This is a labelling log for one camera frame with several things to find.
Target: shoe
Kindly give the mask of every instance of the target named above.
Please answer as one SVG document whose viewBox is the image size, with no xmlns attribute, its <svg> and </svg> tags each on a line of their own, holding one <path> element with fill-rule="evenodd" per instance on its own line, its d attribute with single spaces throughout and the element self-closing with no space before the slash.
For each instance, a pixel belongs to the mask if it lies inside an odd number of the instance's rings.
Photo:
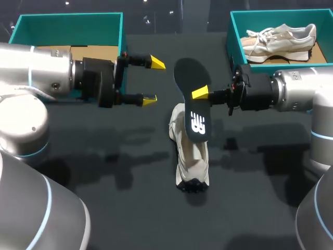
<svg viewBox="0 0 333 250">
<path fill-rule="evenodd" d="M 263 63 L 271 56 L 281 56 L 289 60 L 307 61 L 316 41 L 316 26 L 291 28 L 285 24 L 277 28 L 267 28 L 261 32 L 247 30 L 248 37 L 241 38 L 247 60 Z"/>
<path fill-rule="evenodd" d="M 177 144 L 176 186 L 182 191 L 199 192 L 209 186 L 207 142 L 192 143 L 185 132 L 185 104 L 172 111 L 169 136 Z"/>
</svg>

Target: black insole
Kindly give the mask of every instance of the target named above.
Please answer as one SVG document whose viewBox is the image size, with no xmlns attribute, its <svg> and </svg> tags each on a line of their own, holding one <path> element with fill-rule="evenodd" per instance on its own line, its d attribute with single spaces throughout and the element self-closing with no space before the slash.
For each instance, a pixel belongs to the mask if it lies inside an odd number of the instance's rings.
<svg viewBox="0 0 333 250">
<path fill-rule="evenodd" d="M 192 92 L 211 84 L 207 69 L 197 60 L 182 58 L 174 67 L 174 80 L 185 101 L 185 130 L 190 141 L 205 142 L 210 139 L 212 124 L 210 102 L 192 99 Z"/>
</svg>

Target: shoelace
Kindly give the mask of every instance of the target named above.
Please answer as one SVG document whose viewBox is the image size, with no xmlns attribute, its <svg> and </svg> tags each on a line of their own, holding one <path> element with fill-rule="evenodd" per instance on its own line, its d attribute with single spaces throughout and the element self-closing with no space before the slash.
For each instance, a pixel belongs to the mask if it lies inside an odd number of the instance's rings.
<svg viewBox="0 0 333 250">
<path fill-rule="evenodd" d="M 247 30 L 246 33 L 248 34 L 249 37 L 252 38 L 257 38 L 257 40 L 255 41 L 255 44 L 253 46 L 253 50 L 251 51 L 251 53 L 249 55 L 252 54 L 252 52 L 255 50 L 256 46 L 258 45 L 259 42 L 267 44 L 267 41 L 270 39 L 276 39 L 276 37 L 272 37 L 272 31 L 274 28 L 267 28 L 264 29 L 263 31 L 260 32 L 253 32 L 251 30 Z"/>
</svg>

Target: shoe box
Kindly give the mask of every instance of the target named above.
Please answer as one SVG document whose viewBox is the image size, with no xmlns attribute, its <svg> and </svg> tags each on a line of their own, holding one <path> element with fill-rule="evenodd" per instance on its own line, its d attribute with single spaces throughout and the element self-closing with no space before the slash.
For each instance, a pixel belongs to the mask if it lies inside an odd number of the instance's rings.
<svg viewBox="0 0 333 250">
<path fill-rule="evenodd" d="M 115 61 L 126 50 L 122 13 L 21 15 L 9 43 L 70 51 L 83 57 Z M 126 90 L 126 71 L 122 88 Z"/>
<path fill-rule="evenodd" d="M 248 62 L 240 41 L 247 36 L 246 31 L 260 32 L 284 23 L 292 28 L 306 27 L 310 23 L 316 25 L 317 39 L 309 60 L 292 61 L 272 57 L 262 64 Z M 254 72 L 272 76 L 279 69 L 333 66 L 332 29 L 333 13 L 330 9 L 231 11 L 226 41 L 230 68 L 233 72 L 237 65 L 249 63 Z"/>
</svg>

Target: black table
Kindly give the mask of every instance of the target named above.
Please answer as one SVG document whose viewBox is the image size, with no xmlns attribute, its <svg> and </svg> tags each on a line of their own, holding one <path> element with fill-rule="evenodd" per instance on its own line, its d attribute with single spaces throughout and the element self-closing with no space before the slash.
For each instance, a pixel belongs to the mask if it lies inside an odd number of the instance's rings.
<svg viewBox="0 0 333 250">
<path fill-rule="evenodd" d="M 129 93 L 156 93 L 146 108 L 50 105 L 51 160 L 39 170 L 87 205 L 89 250 L 298 249 L 297 205 L 314 182 L 303 174 L 310 117 L 300 113 L 212 108 L 210 188 L 182 193 L 175 186 L 177 155 L 168 136 L 182 96 L 173 66 L 201 61 L 213 85 L 230 80 L 224 33 L 131 35 L 129 50 L 151 53 L 166 71 L 132 67 Z"/>
</svg>

